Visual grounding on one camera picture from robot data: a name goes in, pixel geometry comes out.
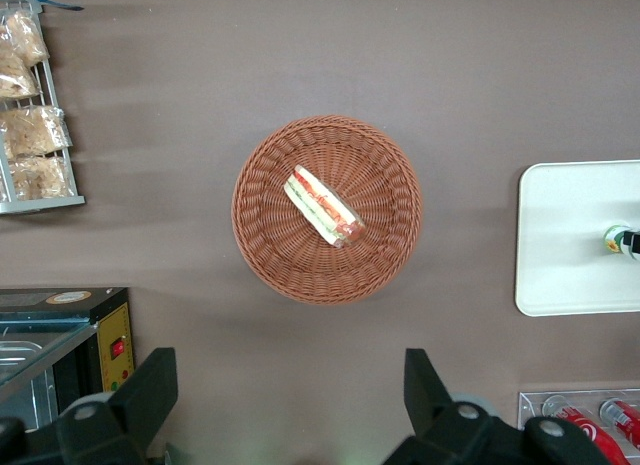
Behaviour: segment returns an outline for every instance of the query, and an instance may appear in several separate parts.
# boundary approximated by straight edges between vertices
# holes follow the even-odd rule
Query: metal rack
[[[32,11],[34,21],[42,32],[39,14],[42,13],[43,10],[42,5],[37,0],[0,0],[0,8]],[[32,71],[40,89],[40,94],[32,98],[25,98],[21,100],[4,100],[4,104],[0,102],[0,108],[23,108],[31,105],[52,105],[54,107],[59,107],[49,61],[45,60],[36,64],[32,68]],[[69,149],[63,148],[62,150],[54,152],[53,155],[63,159],[71,196],[35,200],[18,200],[15,187],[13,185],[13,179],[11,178],[9,161],[7,160],[4,151],[4,140],[2,133],[0,133],[0,181],[2,182],[1,185],[4,185],[4,190],[7,195],[6,201],[0,201],[0,214],[36,212],[48,208],[80,205],[85,203],[84,197],[78,195],[71,167]]]

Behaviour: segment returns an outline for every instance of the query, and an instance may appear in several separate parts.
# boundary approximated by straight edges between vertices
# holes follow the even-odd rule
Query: plastic bag
[[[28,157],[9,163],[18,200],[71,197],[61,157]]]
[[[45,155],[71,146],[64,112],[49,105],[0,112],[0,131],[4,133],[8,159],[20,155]]]
[[[0,46],[0,99],[20,100],[38,93],[31,70],[13,50]]]
[[[342,248],[364,234],[364,222],[355,210],[302,165],[296,165],[284,184],[284,191],[330,245]]]
[[[29,10],[12,10],[5,15],[5,26],[13,50],[27,67],[49,58],[40,29]]]
[[[0,51],[4,55],[5,53],[14,52],[13,45],[11,45],[11,37],[7,31],[7,27],[0,25]]]

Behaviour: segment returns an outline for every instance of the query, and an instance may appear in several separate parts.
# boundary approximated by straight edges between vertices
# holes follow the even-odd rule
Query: white tray
[[[520,180],[516,304],[530,316],[640,310],[640,262],[609,252],[640,228],[640,160],[541,163]]]

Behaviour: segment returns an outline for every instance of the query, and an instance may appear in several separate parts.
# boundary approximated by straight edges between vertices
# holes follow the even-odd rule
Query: yellow control panel
[[[133,373],[129,304],[124,303],[98,322],[102,388],[114,392]]]

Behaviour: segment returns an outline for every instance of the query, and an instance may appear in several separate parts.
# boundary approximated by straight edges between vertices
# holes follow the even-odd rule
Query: wicker basket
[[[326,243],[283,190],[300,164],[332,187],[367,230],[350,247]],[[422,199],[407,157],[358,120],[317,116],[276,131],[245,163],[233,196],[233,230],[251,269],[300,302],[360,300],[389,283],[418,239]]]

